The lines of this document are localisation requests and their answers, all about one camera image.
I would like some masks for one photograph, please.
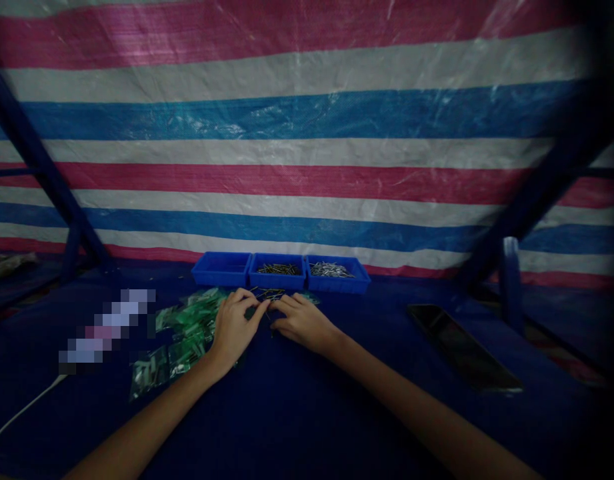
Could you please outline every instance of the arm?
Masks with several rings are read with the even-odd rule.
[[[269,301],[238,289],[220,306],[211,350],[120,430],[71,470],[65,479],[136,479],[195,402],[231,369],[255,334]],[[257,307],[251,320],[244,317]]]
[[[328,358],[388,408],[458,479],[540,476],[484,432],[398,374],[296,293],[271,304],[287,318],[272,329]]]

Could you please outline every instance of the forearm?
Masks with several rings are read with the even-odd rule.
[[[344,334],[324,353],[388,408],[458,479],[539,478],[460,415]]]
[[[90,453],[68,480],[136,479],[195,402],[228,372],[211,352]]]

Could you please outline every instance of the hand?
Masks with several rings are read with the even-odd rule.
[[[207,353],[219,365],[230,369],[245,351],[258,330],[260,319],[270,301],[260,303],[248,290],[238,289],[222,300],[215,318],[215,335],[211,350]],[[250,307],[257,307],[251,320],[245,318]]]
[[[344,335],[318,308],[299,293],[283,295],[270,307],[287,317],[273,322],[271,328],[311,351],[326,355],[337,338]]]

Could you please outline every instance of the white cable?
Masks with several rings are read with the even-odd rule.
[[[18,418],[20,415],[22,415],[24,412],[26,412],[26,410],[27,410],[27,409],[28,409],[30,406],[32,406],[34,403],[36,403],[38,400],[40,400],[40,398],[42,398],[42,397],[44,396],[44,394],[46,394],[48,391],[50,391],[50,390],[51,390],[52,388],[54,388],[54,387],[55,387],[55,386],[56,386],[58,383],[62,382],[62,380],[64,380],[64,379],[65,379],[65,378],[67,378],[67,377],[68,377],[68,375],[58,375],[58,378],[56,378],[56,379],[53,381],[53,383],[52,383],[52,384],[50,384],[50,386],[49,386],[49,387],[48,387],[46,390],[44,390],[44,392],[42,392],[42,393],[41,393],[40,395],[38,395],[36,398],[34,398],[33,400],[31,400],[31,402],[30,402],[30,403],[29,403],[29,404],[28,404],[26,407],[24,407],[22,410],[20,410],[18,413],[16,413],[16,414],[15,414],[15,416],[14,416],[14,417],[13,417],[11,420],[9,420],[8,422],[6,422],[6,423],[5,423],[5,426],[4,426],[4,427],[2,427],[2,428],[0,429],[0,434],[1,434],[2,432],[4,432],[4,430],[6,430],[6,429],[7,429],[7,427],[8,427],[8,426],[10,426],[10,424],[12,424],[12,422],[13,422],[14,420],[16,420],[16,418]]]

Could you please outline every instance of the striped tarp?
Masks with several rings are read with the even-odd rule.
[[[589,64],[550,0],[0,0],[2,72],[118,257],[451,275]],[[0,130],[0,168],[20,161]],[[66,233],[35,180],[0,179],[0,249],[58,252]],[[579,180],[521,264],[528,283],[614,287],[614,179]]]

